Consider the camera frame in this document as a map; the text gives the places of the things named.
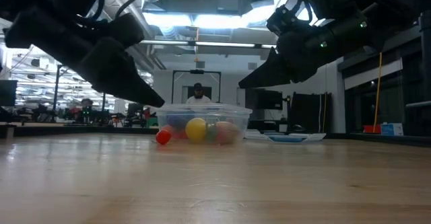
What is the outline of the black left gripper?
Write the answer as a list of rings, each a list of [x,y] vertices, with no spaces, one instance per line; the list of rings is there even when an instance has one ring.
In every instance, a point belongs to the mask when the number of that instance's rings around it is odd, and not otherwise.
[[[165,101],[139,75],[127,49],[144,39],[129,13],[110,22],[87,20],[49,2],[4,3],[2,18],[10,48],[37,46],[72,68],[96,91],[143,105],[161,107]]]

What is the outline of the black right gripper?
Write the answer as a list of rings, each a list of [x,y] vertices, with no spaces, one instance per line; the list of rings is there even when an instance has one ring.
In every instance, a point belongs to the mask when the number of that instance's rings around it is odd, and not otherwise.
[[[317,69],[358,48],[381,50],[384,39],[368,16],[378,9],[373,3],[362,11],[334,20],[325,26],[311,26],[293,11],[281,6],[267,20],[268,29],[278,36],[267,60],[244,79],[241,89],[298,83]]]

